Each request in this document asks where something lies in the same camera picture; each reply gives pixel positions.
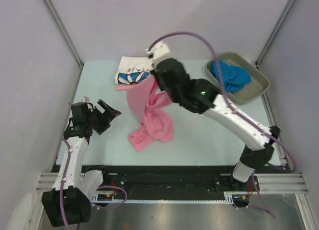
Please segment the blue t shirt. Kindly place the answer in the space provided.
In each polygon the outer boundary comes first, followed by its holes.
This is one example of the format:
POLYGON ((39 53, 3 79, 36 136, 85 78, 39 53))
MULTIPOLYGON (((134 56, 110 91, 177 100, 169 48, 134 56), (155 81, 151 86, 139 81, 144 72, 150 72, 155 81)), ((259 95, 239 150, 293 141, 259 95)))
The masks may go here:
POLYGON ((248 72, 238 66, 219 61, 222 83, 226 92, 236 92, 252 81, 248 72))

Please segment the grey plastic tray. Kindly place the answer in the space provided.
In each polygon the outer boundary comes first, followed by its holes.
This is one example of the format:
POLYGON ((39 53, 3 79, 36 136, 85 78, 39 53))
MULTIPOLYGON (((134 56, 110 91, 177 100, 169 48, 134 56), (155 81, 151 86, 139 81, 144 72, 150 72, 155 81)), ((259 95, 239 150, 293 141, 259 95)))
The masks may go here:
POLYGON ((235 52, 219 54, 223 84, 228 98, 244 105, 264 94, 270 87, 268 78, 235 52))

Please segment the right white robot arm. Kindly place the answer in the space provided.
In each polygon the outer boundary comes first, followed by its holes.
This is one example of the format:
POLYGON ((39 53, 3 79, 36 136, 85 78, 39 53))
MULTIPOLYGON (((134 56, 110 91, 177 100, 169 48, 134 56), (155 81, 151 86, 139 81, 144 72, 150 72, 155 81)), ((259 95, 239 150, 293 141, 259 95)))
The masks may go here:
POLYGON ((230 186, 234 190, 243 190, 251 175, 271 159, 273 143, 278 139, 280 128, 258 123, 224 98, 210 81, 203 78, 192 79, 183 64, 174 58, 152 66, 151 74, 160 90, 165 91, 172 102, 216 121, 244 142, 244 150, 230 178, 230 186))

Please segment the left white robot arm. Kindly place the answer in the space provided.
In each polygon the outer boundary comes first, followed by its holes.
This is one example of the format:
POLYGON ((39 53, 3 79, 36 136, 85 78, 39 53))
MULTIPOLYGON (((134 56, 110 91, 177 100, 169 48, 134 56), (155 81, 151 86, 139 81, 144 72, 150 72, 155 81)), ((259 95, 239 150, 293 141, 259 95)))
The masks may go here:
POLYGON ((110 177, 102 169, 89 170, 81 177, 83 159, 94 132, 104 133, 121 112, 98 100, 100 111, 88 97, 71 105, 71 117, 63 132, 66 148, 58 176, 50 191, 42 195, 42 204, 53 227, 86 223, 91 217, 94 192, 104 190, 110 177))

